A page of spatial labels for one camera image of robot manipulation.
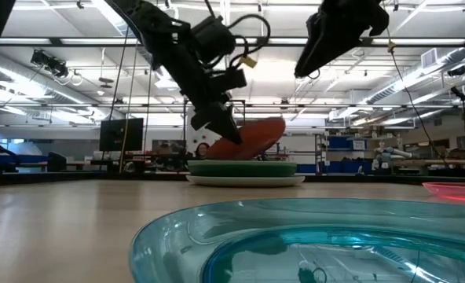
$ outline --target green plate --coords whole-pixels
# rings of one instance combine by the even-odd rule
[[[297,164],[284,161],[189,160],[192,176],[205,177],[291,177]]]

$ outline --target black screen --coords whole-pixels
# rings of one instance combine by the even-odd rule
[[[100,126],[100,151],[123,150],[123,139],[126,130],[126,120],[118,119],[103,121]],[[128,133],[124,151],[141,150],[144,137],[144,120],[129,119]]]

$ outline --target orange plate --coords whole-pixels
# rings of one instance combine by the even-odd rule
[[[247,123],[240,128],[241,145],[221,138],[207,152],[207,158],[219,160],[250,160],[269,149],[283,135],[285,120],[273,117]]]

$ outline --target white plate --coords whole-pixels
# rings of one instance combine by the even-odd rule
[[[201,176],[190,176],[186,178],[197,185],[203,186],[222,186],[222,187],[264,187],[264,188],[276,188],[283,186],[295,186],[306,177],[294,176],[294,177],[280,177],[280,178],[260,178],[260,177],[201,177]]]

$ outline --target teal plastic bowl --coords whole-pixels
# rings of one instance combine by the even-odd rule
[[[209,204],[143,227],[137,283],[465,282],[465,205],[272,199]]]
[[[283,161],[190,160],[189,172],[202,177],[291,177],[297,164]]]

